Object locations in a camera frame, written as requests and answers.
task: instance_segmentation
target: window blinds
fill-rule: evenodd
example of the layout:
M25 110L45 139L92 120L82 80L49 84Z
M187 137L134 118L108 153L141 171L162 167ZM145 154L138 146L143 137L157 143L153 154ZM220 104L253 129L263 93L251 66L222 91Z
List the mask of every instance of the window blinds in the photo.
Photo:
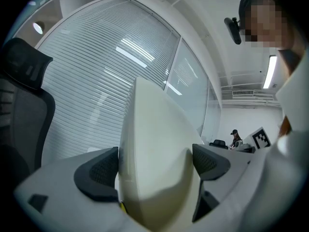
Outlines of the window blinds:
M39 47L54 58L42 88L56 102L42 164L119 146L132 83L163 89L179 38L132 0L101 0L60 24Z

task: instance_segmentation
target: air vent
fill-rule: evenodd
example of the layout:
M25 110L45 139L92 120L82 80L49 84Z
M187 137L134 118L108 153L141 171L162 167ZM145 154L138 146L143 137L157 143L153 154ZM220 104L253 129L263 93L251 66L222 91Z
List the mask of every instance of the air vent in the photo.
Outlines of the air vent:
M254 90L239 90L233 91L233 96L253 96Z

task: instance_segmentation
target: glass partition wall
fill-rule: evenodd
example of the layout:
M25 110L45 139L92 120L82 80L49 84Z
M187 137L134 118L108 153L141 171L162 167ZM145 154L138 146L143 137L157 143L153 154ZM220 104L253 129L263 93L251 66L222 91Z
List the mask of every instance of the glass partition wall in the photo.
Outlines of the glass partition wall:
M203 67L170 25L134 0L82 8L38 49L54 59L42 88L56 102L42 164L119 145L126 98L138 76L164 89L202 138L216 136L220 106Z

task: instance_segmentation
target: person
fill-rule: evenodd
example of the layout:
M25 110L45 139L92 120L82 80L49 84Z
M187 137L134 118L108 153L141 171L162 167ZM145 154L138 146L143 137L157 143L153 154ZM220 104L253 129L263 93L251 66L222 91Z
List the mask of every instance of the person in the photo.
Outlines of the person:
M229 148L234 148L235 147L235 143L239 140L241 140L238 131L237 130L233 130L233 132L231 133L231 135L234 136L233 138L233 142L231 143L231 145L229 146Z
M246 41L258 42L263 47L275 47L287 70L292 75L306 51L306 37L296 27L277 0L241 0L239 3L240 32ZM284 118L279 136L292 130Z

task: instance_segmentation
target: ceiling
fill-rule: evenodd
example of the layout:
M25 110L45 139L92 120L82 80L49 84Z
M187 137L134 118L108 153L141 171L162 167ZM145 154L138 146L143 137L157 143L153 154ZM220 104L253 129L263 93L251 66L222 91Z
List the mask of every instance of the ceiling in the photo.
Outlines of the ceiling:
M216 66L223 99L232 90L261 90L266 78L269 56L274 48L262 48L244 40L236 45L224 24L226 17L239 17L240 0L162 0L174 6L197 31ZM268 93L275 93L283 85L285 74L281 62L276 69Z

